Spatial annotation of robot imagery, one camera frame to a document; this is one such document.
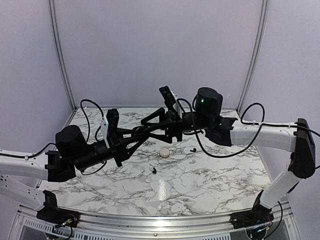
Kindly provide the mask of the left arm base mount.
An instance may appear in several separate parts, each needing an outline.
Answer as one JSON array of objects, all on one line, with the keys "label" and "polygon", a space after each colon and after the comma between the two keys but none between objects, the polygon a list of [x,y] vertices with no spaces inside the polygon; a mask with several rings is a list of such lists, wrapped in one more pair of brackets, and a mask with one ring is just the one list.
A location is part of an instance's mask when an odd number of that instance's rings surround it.
[{"label": "left arm base mount", "polygon": [[72,228],[78,226],[80,217],[78,211],[58,207],[56,195],[48,190],[44,190],[43,194],[43,207],[37,211],[37,219],[59,226],[62,226],[64,223]]}]

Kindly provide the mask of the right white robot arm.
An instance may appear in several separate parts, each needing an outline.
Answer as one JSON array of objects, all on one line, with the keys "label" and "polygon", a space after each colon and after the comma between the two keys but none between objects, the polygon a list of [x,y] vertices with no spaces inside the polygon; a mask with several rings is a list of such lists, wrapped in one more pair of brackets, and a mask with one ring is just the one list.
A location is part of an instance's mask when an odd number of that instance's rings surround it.
[{"label": "right white robot arm", "polygon": [[205,137],[220,146],[259,146],[290,152],[290,163],[256,198],[247,219],[258,224],[267,216],[278,200],[290,193],[303,179],[311,177],[316,171],[316,147],[312,131],[304,118],[294,123],[266,123],[264,121],[243,121],[236,117],[220,115],[223,96],[209,87],[201,87],[189,106],[183,112],[180,99],[168,86],[159,89],[166,107],[158,109],[143,118],[141,124],[150,132],[165,131],[161,141],[172,137],[181,140],[183,132],[205,131]]}]

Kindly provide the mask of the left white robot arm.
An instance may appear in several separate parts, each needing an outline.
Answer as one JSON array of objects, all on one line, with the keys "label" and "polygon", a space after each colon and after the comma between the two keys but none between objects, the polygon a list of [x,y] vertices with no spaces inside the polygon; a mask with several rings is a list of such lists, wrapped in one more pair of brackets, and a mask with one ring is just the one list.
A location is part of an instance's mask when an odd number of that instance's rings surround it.
[{"label": "left white robot arm", "polygon": [[13,176],[25,176],[48,182],[62,183],[97,164],[114,159],[117,166],[129,159],[148,138],[141,127],[134,130],[118,128],[107,133],[106,139],[88,144],[77,125],[65,127],[55,135],[56,150],[43,149],[34,155],[1,153],[0,171]]}]

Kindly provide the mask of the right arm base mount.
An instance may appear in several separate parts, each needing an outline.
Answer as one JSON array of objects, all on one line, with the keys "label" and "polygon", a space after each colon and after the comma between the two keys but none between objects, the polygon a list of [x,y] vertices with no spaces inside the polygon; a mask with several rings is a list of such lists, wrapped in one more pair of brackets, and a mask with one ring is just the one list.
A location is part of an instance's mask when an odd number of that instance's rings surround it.
[{"label": "right arm base mount", "polygon": [[262,206],[260,196],[258,195],[251,209],[232,213],[229,222],[233,225],[234,229],[240,229],[269,223],[273,220],[272,209]]}]

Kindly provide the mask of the black earbud charging case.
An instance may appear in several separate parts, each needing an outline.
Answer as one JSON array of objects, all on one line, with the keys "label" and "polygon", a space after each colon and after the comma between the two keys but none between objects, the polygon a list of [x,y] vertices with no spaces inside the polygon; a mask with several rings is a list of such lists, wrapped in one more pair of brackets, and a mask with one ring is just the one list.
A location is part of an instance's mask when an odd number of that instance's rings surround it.
[{"label": "black earbud charging case", "polygon": [[131,136],[143,136],[145,134],[145,130],[148,129],[147,126],[137,126],[131,130]]}]

